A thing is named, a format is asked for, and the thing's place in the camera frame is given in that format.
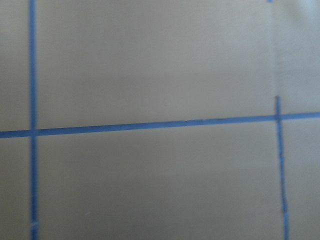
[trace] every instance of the blue tape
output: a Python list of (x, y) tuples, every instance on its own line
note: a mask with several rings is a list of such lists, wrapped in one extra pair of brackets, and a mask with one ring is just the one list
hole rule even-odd
[(38, 239), (36, 0), (29, 0), (30, 239)]
[(282, 115), (282, 120), (316, 119), (316, 118), (320, 118), (320, 112), (290, 113), (290, 114)]
[(281, 100), (280, 97), (276, 97), (275, 106), (275, 119), (277, 129), (277, 142), (278, 142), (278, 157), (279, 157), (279, 168), (280, 168), (280, 187), (281, 187), (281, 202), (282, 202), (282, 213), (283, 213), (283, 237), (284, 240), (289, 240), (289, 211), (287, 201), (287, 190), (286, 190), (286, 178), (285, 178), (285, 155), (284, 155), (284, 140), (282, 130), (282, 115), (281, 115)]
[[(314, 118), (320, 118), (320, 112), (290, 113), (290, 114), (281, 115), (282, 120), (299, 120), (299, 119), (314, 119)], [(129, 123), (129, 124), (115, 124), (115, 125), (100, 125), (100, 126), (75, 126), (75, 127), (39, 129), (34, 131), (37, 136), (50, 136), (50, 135), (64, 135), (64, 134), (82, 134), (82, 133), (142, 130), (142, 129), (189, 127), (189, 126), (201, 126), (201, 125), (254, 123), (254, 122), (268, 122), (268, 121), (274, 121), (274, 120), (275, 120), (274, 115), (265, 115), (265, 116), (244, 116), (244, 117), (230, 117), (230, 118), (198, 119), (198, 120), (187, 120), (187, 121), (145, 122), (145, 123)], [(21, 137), (30, 137), (30, 136), (31, 136), (31, 130), (0, 131), (0, 139), (21, 138)]]
[(0, 131), (0, 139), (30, 137), (30, 130)]
[(266, 116), (198, 119), (198, 120), (187, 120), (187, 121), (163, 121), (163, 122), (145, 122), (145, 123), (101, 125), (101, 126), (63, 127), (63, 128), (39, 129), (38, 135), (50, 136), (50, 135), (64, 135), (64, 134), (83, 134), (83, 133), (114, 132), (114, 131), (128, 131), (128, 130), (142, 130), (142, 129), (190, 127), (190, 126), (201, 126), (201, 125), (252, 123), (252, 122), (274, 121), (274, 119), (275, 119), (275, 116), (266, 115)]

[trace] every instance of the flat panel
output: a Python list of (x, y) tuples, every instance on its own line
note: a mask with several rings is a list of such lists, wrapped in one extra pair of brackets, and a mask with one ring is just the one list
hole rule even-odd
[(265, 1), (37, 6), (40, 128), (273, 113)]
[(24, 130), (28, 117), (28, 1), (0, 0), (0, 131)]
[(276, 74), (284, 113), (320, 111), (320, 2), (274, 1)]
[(320, 120), (284, 122), (286, 183), (292, 240), (317, 240), (320, 229)]
[(39, 138), (40, 238), (281, 240), (275, 125)]
[(29, 238), (27, 138), (0, 139), (0, 239)]

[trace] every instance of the blue line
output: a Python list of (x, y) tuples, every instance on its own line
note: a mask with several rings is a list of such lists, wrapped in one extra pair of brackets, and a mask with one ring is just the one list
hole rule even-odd
[(30, 239), (38, 239), (36, 0), (29, 0)]
[(0, 131), (0, 139), (30, 137), (30, 130)]
[(247, 116), (247, 117), (231, 117), (231, 118), (214, 118), (214, 119), (198, 119), (187, 121), (163, 121), (163, 122), (145, 122), (131, 124), (101, 125), (101, 126), (79, 126), (79, 127), (63, 127), (39, 129), (39, 136), (64, 135), (64, 134), (83, 134), (98, 132), (114, 132), (142, 129), (160, 129), (160, 128), (176, 128), (190, 127), (201, 125), (219, 125), (219, 124), (235, 124), (235, 123), (252, 123), (274, 121), (275, 116)]
[(290, 114), (282, 115), (282, 120), (316, 119), (316, 118), (320, 118), (320, 112), (290, 113)]
[(278, 156), (280, 167), (280, 187), (281, 187), (281, 201), (283, 213), (283, 237), (284, 240), (289, 240), (289, 211), (287, 202), (286, 178), (285, 178), (285, 155), (284, 155), (284, 140), (282, 130), (282, 115), (281, 115), (281, 100), (276, 97), (275, 107), (277, 140), (278, 140)]
[[(320, 118), (320, 112), (306, 112), (306, 113), (290, 113), (281, 115), (282, 120), (299, 120), (299, 119), (314, 119)], [(116, 125), (100, 125), (100, 126), (75, 126), (62, 128), (47, 128), (35, 130), (37, 136), (50, 135), (64, 135), (64, 134), (81, 134), (81, 133), (98, 133), (98, 132), (113, 132), (113, 131), (127, 131), (139, 129), (159, 129), (159, 128), (174, 128), (174, 127), (189, 127), (201, 125), (219, 125), (219, 124), (237, 124), (237, 123), (254, 123), (274, 121), (274, 115), (265, 116), (244, 116), (244, 117), (230, 117), (230, 118), (212, 118), (212, 119), (198, 119), (187, 121), (163, 121), (163, 122), (145, 122), (145, 123), (129, 123)], [(0, 131), (0, 139), (6, 138), (21, 138), (30, 137), (31, 130), (14, 130), (14, 131)]]

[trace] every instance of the gray surface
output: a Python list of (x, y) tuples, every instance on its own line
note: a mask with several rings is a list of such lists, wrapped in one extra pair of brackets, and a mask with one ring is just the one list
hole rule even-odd
[(281, 240), (274, 123), (39, 138), (43, 240)]
[(0, 239), (29, 237), (27, 138), (0, 139)]
[(320, 236), (320, 119), (284, 122), (291, 240)]
[(41, 0), (39, 127), (273, 113), (263, 0)]
[(320, 112), (320, 2), (281, 0), (272, 5), (283, 112)]
[(0, 0), (0, 131), (29, 126), (28, 1)]

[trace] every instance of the vertical blue line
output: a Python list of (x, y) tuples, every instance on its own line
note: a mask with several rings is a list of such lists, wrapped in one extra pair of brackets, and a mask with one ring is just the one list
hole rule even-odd
[(30, 239), (38, 239), (36, 0), (29, 0)]
[(278, 140), (278, 156), (280, 167), (280, 187), (281, 187), (281, 201), (283, 214), (283, 237), (284, 240), (289, 240), (289, 212), (287, 202), (286, 178), (285, 178), (285, 155), (284, 155), (284, 140), (282, 131), (282, 116), (281, 116), (281, 101), (280, 97), (276, 97), (275, 104), (275, 119)]

